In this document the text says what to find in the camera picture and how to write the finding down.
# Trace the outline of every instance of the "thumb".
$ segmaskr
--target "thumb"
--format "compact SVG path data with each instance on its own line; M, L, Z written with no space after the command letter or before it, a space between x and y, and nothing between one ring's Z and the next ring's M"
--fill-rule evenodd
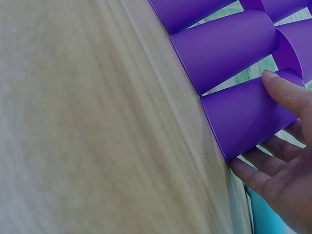
M279 77L276 73L264 71L262 80L270 96L298 117L312 103L311 91Z
M304 138L312 146L312 91L270 71L263 72L262 80L270 96L301 119Z

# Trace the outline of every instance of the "stacked cups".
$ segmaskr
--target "stacked cups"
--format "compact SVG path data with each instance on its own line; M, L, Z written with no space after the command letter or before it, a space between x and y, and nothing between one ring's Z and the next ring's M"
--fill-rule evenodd
M186 29L234 1L150 0L173 34L172 44L197 92L203 95L270 54L281 77L304 87L312 79L312 19L273 23L307 6L312 11L312 0L240 0L246 11ZM227 161L297 119L269 96L261 78L201 101Z

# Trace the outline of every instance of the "purple plastic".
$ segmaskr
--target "purple plastic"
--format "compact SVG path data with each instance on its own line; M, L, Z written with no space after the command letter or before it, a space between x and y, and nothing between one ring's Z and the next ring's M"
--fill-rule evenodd
M187 29L172 44L199 94L211 90L278 48L266 13L250 10Z
M302 79L290 68L277 73L304 86ZM227 161L247 152L297 119L269 96L261 78L207 95L201 100Z
M312 0L240 0L244 10L259 9L278 22L312 4Z
M277 27L280 46L273 53L279 69L290 67L308 83L312 79L312 19Z
M169 34L175 34L236 0L149 1Z

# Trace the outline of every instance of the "wood grain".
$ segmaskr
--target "wood grain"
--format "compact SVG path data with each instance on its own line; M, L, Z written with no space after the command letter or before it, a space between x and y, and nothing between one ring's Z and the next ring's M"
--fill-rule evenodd
M3 234L248 234L147 0L0 0Z

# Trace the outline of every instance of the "fingernail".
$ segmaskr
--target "fingernail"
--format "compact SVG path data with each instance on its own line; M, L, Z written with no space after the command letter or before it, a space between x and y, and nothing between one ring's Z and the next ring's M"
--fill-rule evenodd
M274 78L274 77L279 77L278 74L276 74L275 72L271 72L271 71L264 71L262 73L262 76L265 76L266 78Z

